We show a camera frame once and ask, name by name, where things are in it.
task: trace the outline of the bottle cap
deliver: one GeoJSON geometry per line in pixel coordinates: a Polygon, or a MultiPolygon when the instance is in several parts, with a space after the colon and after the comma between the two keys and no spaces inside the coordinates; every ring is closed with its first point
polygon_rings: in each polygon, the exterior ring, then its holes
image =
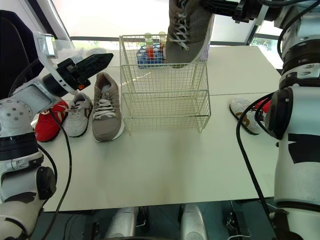
{"type": "Polygon", "coordinates": [[[151,33],[146,32],[146,33],[144,34],[144,37],[145,37],[146,39],[150,39],[150,38],[152,38],[152,35],[151,35],[151,33]]]}
{"type": "Polygon", "coordinates": [[[153,45],[154,44],[154,41],[152,39],[146,39],[145,40],[145,44],[146,45],[153,45]]]}

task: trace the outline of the white wire basket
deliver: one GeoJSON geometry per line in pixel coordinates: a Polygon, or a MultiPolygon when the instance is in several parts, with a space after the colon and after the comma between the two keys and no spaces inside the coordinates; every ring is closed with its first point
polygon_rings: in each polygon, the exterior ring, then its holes
{"type": "MultiPolygon", "coordinates": [[[[152,39],[159,49],[160,36],[152,39]]],[[[211,116],[207,62],[181,67],[167,64],[156,52],[141,60],[145,47],[144,35],[120,36],[121,111],[129,133],[186,128],[201,132],[211,116]]]]}

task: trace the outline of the floor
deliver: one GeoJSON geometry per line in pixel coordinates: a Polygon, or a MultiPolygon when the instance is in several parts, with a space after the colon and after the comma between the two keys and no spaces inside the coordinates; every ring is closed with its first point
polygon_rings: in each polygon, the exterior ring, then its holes
{"type": "MultiPolygon", "coordinates": [[[[248,229],[252,236],[251,240],[271,240],[274,236],[273,230],[264,215],[261,204],[258,201],[240,203],[232,201],[235,211],[242,211],[248,229]]],[[[199,206],[210,240],[227,240],[228,230],[223,222],[222,210],[231,209],[230,201],[215,201],[197,203],[199,206]]],[[[46,238],[47,240],[80,240],[83,239],[86,223],[99,222],[99,231],[96,239],[102,239],[105,235],[116,209],[103,209],[97,211],[59,213],[55,224],[46,238]]],[[[172,239],[179,239],[178,204],[158,205],[149,207],[150,229],[148,234],[144,234],[137,229],[139,236],[157,236],[172,239]]],[[[46,231],[53,213],[43,213],[38,219],[32,240],[41,239],[46,231]]]]}

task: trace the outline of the metal leg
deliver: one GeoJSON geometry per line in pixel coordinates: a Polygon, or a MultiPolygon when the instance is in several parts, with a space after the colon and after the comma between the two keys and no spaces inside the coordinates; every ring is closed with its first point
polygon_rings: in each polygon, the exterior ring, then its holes
{"type": "Polygon", "coordinates": [[[138,207],[124,207],[119,209],[113,216],[104,238],[133,237],[136,232],[138,210],[138,207]]]}
{"type": "Polygon", "coordinates": [[[185,204],[180,223],[180,240],[209,240],[204,218],[195,203],[185,204]]]}

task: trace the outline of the white sneaker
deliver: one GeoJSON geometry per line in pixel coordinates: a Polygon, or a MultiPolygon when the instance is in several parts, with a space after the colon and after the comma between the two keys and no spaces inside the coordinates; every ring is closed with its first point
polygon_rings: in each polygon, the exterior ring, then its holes
{"type": "MultiPolygon", "coordinates": [[[[229,109],[232,115],[238,120],[242,113],[247,109],[247,107],[251,104],[250,101],[241,98],[241,97],[236,97],[234,98],[230,105],[229,109]]],[[[252,135],[258,135],[261,133],[262,129],[260,128],[259,124],[255,120],[255,114],[256,114],[256,109],[253,107],[248,111],[246,116],[244,117],[241,125],[242,127],[252,135]]]]}
{"type": "Polygon", "coordinates": [[[80,92],[69,103],[68,116],[64,121],[64,129],[69,137],[80,137],[85,134],[93,104],[90,98],[80,92]]]}

